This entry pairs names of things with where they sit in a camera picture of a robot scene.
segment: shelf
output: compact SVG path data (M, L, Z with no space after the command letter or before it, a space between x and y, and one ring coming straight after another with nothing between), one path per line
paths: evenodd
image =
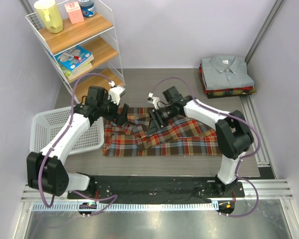
M82 47L90 51L94 56L94 60L91 61L92 68L87 69L86 71L82 72L72 80L68 80L68 82L70 83L77 80L80 76L83 76L84 74L90 72L94 68L102 65L106 61L112 59L113 57L116 57L119 54L101 37L98 37L95 40L90 41L89 43L83 45Z
M57 34L49 32L46 28L39 32L55 55L111 27L113 25L97 13L93 17L85 17L83 22L76 24L72 24L70 19L63 20L63 31Z
M115 82L115 85L119 85L119 86L124 85L124 83L110 69L105 69L99 72L99 74L105 75L108 78L110 78L112 81ZM100 86L100 87L104 87L107 90L110 89L109 81L107 79L104 79L103 77L100 76L92 76L87 80L78 84L75 95L79 101L81 101L83 96L86 96L88 94L88 90L90 86Z

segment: blue jar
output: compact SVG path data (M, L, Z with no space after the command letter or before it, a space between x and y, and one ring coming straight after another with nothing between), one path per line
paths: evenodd
M78 0L84 17L92 17L96 14L93 0Z

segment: yellow pitcher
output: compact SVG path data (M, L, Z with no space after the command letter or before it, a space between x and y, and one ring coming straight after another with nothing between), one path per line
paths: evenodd
M39 0L35 2L34 8L49 32L58 33L63 30L63 20L55 0Z

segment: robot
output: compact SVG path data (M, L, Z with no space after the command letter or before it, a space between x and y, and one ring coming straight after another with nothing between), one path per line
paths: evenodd
M91 86L88 94L80 104L74 107L73 115L58 135L39 153L31 152L27 157L27 179L31 188L41 189L45 193L61 196L65 192L78 190L86 195L96 191L93 176L83 173L67 173L64 168L65 160L79 137L99 118L103 117L116 125L128 122L129 106L124 104L121 113L118 108L125 89L120 86L112 87L107 91L102 87ZM160 108L159 98L149 94L148 102L154 104L150 112L150 124L147 135L151 135L168 125L169 119L182 115L198 120L216 130L219 148L223 154L221 167L215 176L214 188L218 196L230 195L239 184L235 170L254 138L250 129L239 120L222 116L207 110L200 105L217 112L231 114L244 120L240 111L220 111L193 99L192 96L183 97L175 87L163 92L167 104ZM45 161L40 174L40 167Z

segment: pink box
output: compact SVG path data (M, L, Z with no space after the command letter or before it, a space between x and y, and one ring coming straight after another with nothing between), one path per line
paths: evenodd
M69 14L72 24L84 21L80 5L77 1L64 5L66 12Z

